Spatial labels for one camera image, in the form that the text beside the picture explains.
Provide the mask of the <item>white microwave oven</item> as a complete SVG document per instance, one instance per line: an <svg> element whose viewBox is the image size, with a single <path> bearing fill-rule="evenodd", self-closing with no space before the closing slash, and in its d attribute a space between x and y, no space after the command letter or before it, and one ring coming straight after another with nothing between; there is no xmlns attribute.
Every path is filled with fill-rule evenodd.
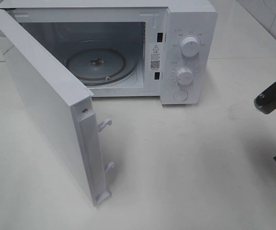
<svg viewBox="0 0 276 230"><path fill-rule="evenodd" d="M158 96L162 104L198 101L218 16L207 0L4 0L0 10L64 67L71 56L85 49L135 54L138 65L128 77L105 85L84 85L94 97ZM190 35L199 39L199 52L185 57L180 41ZM163 45L160 70L149 68L151 43ZM191 84L178 84L176 73L181 68L192 70ZM188 92L187 100L174 99L178 90Z"/></svg>

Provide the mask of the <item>white warning label sticker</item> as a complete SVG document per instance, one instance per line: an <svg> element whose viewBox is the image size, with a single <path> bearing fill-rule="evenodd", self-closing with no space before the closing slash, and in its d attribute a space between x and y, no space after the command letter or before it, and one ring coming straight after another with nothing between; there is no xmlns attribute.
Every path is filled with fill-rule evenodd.
<svg viewBox="0 0 276 230"><path fill-rule="evenodd" d="M161 69L161 59L163 51L162 43L151 43L149 45L149 68L150 70L160 70Z"/></svg>

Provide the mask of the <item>white microwave door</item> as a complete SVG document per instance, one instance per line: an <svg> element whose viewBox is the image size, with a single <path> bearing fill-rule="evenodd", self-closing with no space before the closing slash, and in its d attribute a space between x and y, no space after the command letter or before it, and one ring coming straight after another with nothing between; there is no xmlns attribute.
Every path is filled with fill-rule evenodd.
<svg viewBox="0 0 276 230"><path fill-rule="evenodd" d="M94 206L110 196L93 93L5 10L0 10L0 50L32 120L45 134Z"/></svg>

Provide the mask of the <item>glass microwave turntable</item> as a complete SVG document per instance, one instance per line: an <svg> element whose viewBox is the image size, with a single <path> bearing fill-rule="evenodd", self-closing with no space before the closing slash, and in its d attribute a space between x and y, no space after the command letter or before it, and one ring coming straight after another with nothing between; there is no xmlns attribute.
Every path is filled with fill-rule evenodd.
<svg viewBox="0 0 276 230"><path fill-rule="evenodd" d="M112 48L85 49L66 61L66 68L87 86L120 81L132 74L137 65L135 54Z"/></svg>

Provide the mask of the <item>white microwave knob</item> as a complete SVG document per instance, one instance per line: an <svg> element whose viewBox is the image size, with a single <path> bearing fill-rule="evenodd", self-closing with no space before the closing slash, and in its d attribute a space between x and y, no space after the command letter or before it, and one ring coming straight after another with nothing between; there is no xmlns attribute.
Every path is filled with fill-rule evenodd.
<svg viewBox="0 0 276 230"><path fill-rule="evenodd" d="M191 58L199 52L200 41L196 36L190 35L180 41L182 55Z"/></svg>
<svg viewBox="0 0 276 230"><path fill-rule="evenodd" d="M176 79L180 85L189 85L194 80L194 74L190 68L181 68L176 73Z"/></svg>

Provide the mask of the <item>white round door button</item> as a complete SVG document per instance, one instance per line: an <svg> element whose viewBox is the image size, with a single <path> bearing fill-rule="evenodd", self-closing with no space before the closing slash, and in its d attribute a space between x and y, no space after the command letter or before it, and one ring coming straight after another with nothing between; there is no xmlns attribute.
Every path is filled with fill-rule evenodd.
<svg viewBox="0 0 276 230"><path fill-rule="evenodd" d="M176 101L185 101L188 98L188 92L186 90L178 90L173 95Z"/></svg>

